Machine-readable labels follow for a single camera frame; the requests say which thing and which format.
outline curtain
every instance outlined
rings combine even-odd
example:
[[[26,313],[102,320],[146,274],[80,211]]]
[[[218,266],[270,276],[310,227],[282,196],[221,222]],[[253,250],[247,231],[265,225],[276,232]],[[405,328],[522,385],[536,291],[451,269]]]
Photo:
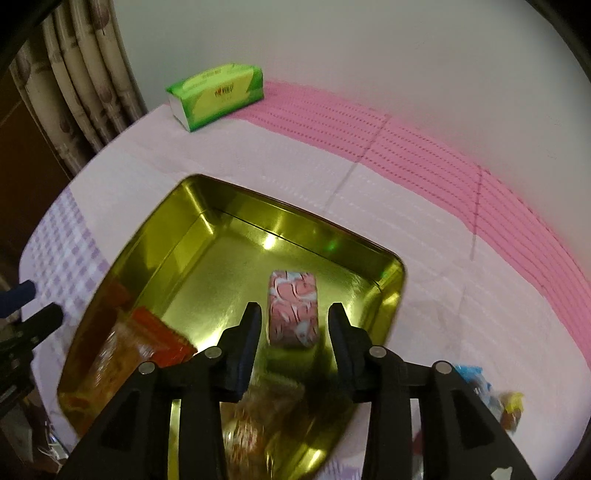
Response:
[[[10,71],[38,127],[76,175],[144,113],[109,0],[64,0]]]

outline metal tray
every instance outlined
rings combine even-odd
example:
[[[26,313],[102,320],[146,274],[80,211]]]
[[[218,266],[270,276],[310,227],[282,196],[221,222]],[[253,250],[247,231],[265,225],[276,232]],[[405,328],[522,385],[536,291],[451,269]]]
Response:
[[[309,271],[317,279],[322,339],[308,351],[269,347],[268,279],[273,270]],[[400,259],[351,232],[263,195],[204,176],[183,180],[124,248],[89,305],[58,387],[79,434],[93,418],[64,401],[83,382],[117,309],[145,306],[199,351],[237,325],[249,301],[265,312],[253,374],[270,372],[306,386],[307,411],[291,415],[267,455],[274,478],[314,472],[342,435],[352,405],[335,386],[326,317],[342,302],[352,323],[383,343],[401,298]],[[171,415],[169,473],[177,477],[178,405]]]

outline snack package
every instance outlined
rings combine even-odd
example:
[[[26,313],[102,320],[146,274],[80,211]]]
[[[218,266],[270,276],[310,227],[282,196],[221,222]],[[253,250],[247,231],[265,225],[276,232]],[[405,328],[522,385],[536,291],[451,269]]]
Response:
[[[504,405],[501,426],[508,432],[515,433],[523,412],[523,393],[508,392],[501,396]]]
[[[318,293],[311,273],[275,270],[269,279],[269,344],[310,348],[318,341]]]
[[[271,479],[269,441],[285,418],[303,408],[304,387],[278,375],[253,379],[237,404],[220,405],[228,477],[230,480]]]
[[[86,378],[65,401],[92,421],[138,366],[147,360],[168,367],[191,358],[197,350],[146,308],[130,318],[119,315]]]

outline pink stripe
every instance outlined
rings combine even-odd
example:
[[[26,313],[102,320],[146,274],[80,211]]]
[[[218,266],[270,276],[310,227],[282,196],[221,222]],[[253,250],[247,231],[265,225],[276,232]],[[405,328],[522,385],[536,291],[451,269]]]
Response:
[[[552,230],[490,172],[385,113],[331,93],[267,82],[233,114],[359,162],[459,218],[544,296],[591,367],[591,287]]]
[[[331,93],[283,82],[266,82],[265,99],[232,117],[350,161],[363,156],[387,118]]]

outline tissue box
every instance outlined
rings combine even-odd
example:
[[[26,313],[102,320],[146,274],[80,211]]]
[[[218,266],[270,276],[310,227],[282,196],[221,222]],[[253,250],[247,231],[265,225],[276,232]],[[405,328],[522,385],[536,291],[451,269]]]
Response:
[[[228,63],[171,85],[174,116],[190,132],[263,98],[262,70]]]

